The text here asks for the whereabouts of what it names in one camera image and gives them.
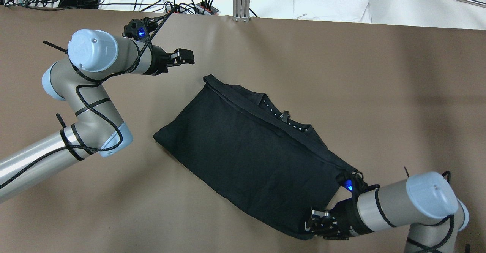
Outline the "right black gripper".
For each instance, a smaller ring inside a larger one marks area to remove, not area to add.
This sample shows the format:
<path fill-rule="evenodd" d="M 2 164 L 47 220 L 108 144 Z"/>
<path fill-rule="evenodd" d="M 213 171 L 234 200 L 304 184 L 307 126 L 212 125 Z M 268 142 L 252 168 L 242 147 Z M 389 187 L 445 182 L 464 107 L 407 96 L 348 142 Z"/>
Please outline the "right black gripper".
<path fill-rule="evenodd" d="M 325 240 L 348 240 L 365 235 L 365 223 L 359 215 L 357 202 L 338 202 L 327 210 L 312 207 L 306 231 Z"/>

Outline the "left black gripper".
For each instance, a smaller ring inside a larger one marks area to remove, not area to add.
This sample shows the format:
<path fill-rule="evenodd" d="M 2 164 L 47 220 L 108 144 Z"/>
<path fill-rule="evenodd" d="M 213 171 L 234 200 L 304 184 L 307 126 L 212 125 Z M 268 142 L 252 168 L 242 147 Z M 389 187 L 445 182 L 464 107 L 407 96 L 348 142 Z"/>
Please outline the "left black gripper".
<path fill-rule="evenodd" d="M 167 73 L 168 68 L 175 65 L 195 64 L 195 58 L 191 49 L 176 49 L 172 53 L 165 52 L 161 47 L 152 46 L 150 75 Z"/>

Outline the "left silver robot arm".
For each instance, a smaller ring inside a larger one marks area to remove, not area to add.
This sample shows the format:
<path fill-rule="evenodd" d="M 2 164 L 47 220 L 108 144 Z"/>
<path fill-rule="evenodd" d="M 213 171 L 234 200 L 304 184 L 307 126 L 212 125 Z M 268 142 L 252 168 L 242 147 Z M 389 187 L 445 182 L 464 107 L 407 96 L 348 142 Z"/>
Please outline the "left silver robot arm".
<path fill-rule="evenodd" d="M 193 51 L 146 46 L 141 40 L 81 29 L 68 42 L 67 56 L 42 76 L 42 86 L 66 101 L 77 122 L 1 161 L 1 201 L 83 161 L 94 153 L 110 156 L 133 136 L 102 83 L 111 75 L 159 75 L 169 67 L 194 64 Z"/>

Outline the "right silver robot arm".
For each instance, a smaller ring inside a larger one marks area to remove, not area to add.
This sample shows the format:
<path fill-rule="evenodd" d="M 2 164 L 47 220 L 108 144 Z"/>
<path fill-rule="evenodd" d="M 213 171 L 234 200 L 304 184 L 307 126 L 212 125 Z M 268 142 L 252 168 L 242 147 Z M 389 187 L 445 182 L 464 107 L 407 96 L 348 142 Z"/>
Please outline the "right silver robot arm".
<path fill-rule="evenodd" d="M 348 240 L 408 225 L 406 253 L 452 253 L 469 212 L 450 186 L 450 172 L 427 172 L 380 186 L 361 172 L 343 173 L 337 182 L 351 198 L 332 209 L 311 209 L 304 229 L 326 240 Z"/>

